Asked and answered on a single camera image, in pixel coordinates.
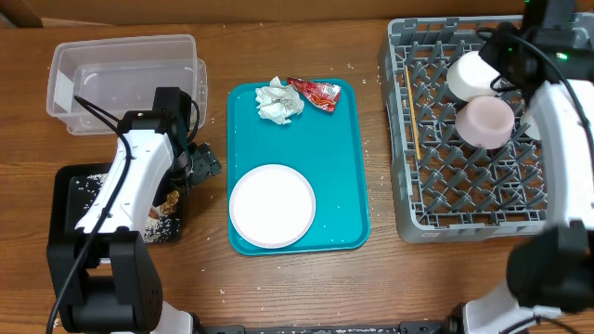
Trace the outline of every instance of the round white plate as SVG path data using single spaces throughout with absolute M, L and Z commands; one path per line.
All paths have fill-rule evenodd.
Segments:
M 266 249 L 299 240 L 316 216 L 314 189 L 294 169 L 268 164 L 243 175 L 231 192 L 231 223 L 251 244 Z

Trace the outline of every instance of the wooden table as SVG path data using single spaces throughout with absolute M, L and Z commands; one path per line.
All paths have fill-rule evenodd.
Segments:
M 194 189 L 182 239 L 148 248 L 173 306 L 196 313 L 205 325 L 395 324 L 441 319 L 458 302 L 486 294 L 504 278 L 508 253 L 518 239 L 412 245 L 396 233 L 390 136 L 377 60 L 387 24 L 1 31 L 0 332 L 44 331 L 55 298 L 45 245 L 56 171 L 69 164 L 112 161 L 114 155 L 114 135 L 69 135 L 63 122 L 45 112 L 54 49 L 63 42 L 124 36 L 190 33 L 208 69 L 208 121 L 196 141 L 211 143 L 224 171 Z M 245 257 L 229 244 L 226 98 L 238 84 L 276 75 L 339 77 L 355 89 L 368 153 L 363 159 L 372 226 L 359 250 Z M 566 320 L 584 333 L 594 327 L 592 313 Z

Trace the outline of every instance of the crumpled paper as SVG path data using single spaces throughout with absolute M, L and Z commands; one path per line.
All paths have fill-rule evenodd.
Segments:
M 299 93 L 291 85 L 282 85 L 275 77 L 267 87 L 256 88 L 256 102 L 258 115 L 278 125 L 289 124 L 289 117 L 300 114 L 305 102 L 299 98 Z

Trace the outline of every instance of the clear plastic bin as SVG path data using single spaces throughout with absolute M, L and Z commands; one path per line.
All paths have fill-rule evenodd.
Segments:
M 56 47 L 47 84 L 47 113 L 73 135 L 111 130 L 83 109 L 81 96 L 115 117 L 128 110 L 151 110 L 155 88 L 180 87 L 200 107 L 206 121 L 206 65 L 191 35 L 163 35 L 64 43 Z M 192 108 L 191 125 L 196 121 Z

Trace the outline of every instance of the teal tray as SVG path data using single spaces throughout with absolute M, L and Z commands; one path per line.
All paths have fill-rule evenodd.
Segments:
M 334 114 L 305 100 L 303 113 L 292 116 L 292 123 L 287 125 L 258 116 L 255 89 L 268 83 L 242 84 L 229 95 L 227 196 L 231 197 L 233 187 L 245 173 L 268 163 L 295 169 L 316 194 L 316 217 L 311 227 L 297 242 L 281 249 L 252 245 L 238 234 L 229 218 L 229 241 L 241 254 L 351 250 L 361 247 L 369 237 L 368 193 L 355 91 L 344 80 L 319 81 L 342 87 Z

